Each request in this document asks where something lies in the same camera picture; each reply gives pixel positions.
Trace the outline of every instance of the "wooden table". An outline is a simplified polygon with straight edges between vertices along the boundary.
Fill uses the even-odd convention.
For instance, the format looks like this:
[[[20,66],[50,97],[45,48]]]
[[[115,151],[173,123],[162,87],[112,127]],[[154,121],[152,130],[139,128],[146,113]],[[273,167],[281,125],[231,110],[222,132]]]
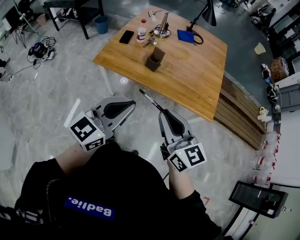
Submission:
[[[144,64],[153,52],[153,45],[143,47],[143,43],[136,41],[136,35],[129,44],[119,43],[126,30],[137,32],[143,18],[147,20],[147,31],[161,23],[164,14],[157,13],[154,19],[149,18],[150,10],[161,9],[149,6],[126,24],[94,58],[94,63],[133,79],[212,121],[223,79],[227,45],[199,26],[193,29],[203,37],[202,45],[178,40],[177,29],[185,30],[190,21],[169,13],[167,21],[172,34],[168,38],[157,39],[156,46],[165,52],[165,56],[161,66],[152,72]],[[102,74],[113,95],[103,67]]]

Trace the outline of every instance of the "black shirt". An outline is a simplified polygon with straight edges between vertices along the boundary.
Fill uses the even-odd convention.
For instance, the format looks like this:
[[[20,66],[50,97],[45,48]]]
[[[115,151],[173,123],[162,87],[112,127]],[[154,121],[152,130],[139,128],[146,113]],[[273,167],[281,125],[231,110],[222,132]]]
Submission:
[[[56,159],[34,163],[15,207],[42,210],[45,225],[101,226],[185,233],[214,239],[220,228],[205,213],[196,191],[179,200],[155,167],[116,143],[99,148],[88,163],[66,176]]]

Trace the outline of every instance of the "person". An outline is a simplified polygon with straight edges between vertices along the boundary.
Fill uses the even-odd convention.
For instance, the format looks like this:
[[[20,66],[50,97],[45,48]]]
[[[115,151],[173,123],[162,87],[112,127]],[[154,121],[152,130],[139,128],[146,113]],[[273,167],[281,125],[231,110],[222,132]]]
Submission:
[[[10,60],[10,58],[8,58],[7,60],[0,59],[0,68],[5,68],[9,62],[9,60]],[[0,80],[4,76],[4,73],[5,73],[5,69],[0,73]]]
[[[197,232],[201,239],[223,239],[189,176],[169,162],[168,167],[170,190],[151,163],[116,142],[89,152],[76,143],[33,164],[11,210],[27,222],[60,229]]]

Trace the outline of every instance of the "smartphone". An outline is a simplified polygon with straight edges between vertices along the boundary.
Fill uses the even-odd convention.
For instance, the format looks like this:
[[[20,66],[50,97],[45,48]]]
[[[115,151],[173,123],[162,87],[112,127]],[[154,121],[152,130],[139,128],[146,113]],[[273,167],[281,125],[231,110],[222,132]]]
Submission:
[[[120,43],[125,43],[125,44],[128,44],[131,37],[133,36],[134,32],[133,31],[128,31],[126,30],[123,34],[123,36],[121,37],[120,39]]]

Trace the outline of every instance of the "desk lamp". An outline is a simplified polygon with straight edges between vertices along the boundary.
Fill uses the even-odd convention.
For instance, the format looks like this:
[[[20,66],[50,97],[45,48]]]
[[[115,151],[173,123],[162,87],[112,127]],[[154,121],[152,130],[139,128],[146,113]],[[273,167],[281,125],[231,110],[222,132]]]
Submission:
[[[195,17],[194,20],[191,22],[191,25],[189,27],[187,27],[187,31],[193,32],[192,28],[193,28],[194,25],[197,25],[196,22],[199,20],[199,17],[201,15],[204,18],[204,20],[207,23],[209,23],[211,26],[215,27],[217,25],[213,2],[212,2],[212,0],[207,0],[207,4],[202,9],[200,14],[197,17]]]
[[[167,38],[168,36],[171,35],[171,32],[170,30],[168,30],[168,27],[169,27],[169,24],[167,22],[167,18],[168,18],[168,14],[170,12],[168,11],[165,11],[165,10],[159,10],[159,11],[156,11],[156,12],[153,12],[153,11],[149,11],[148,12],[148,16],[149,17],[153,17],[156,15],[156,13],[158,12],[164,12],[165,13],[165,16],[161,22],[161,24],[157,25],[155,27],[155,29],[153,30],[153,34],[159,38]]]

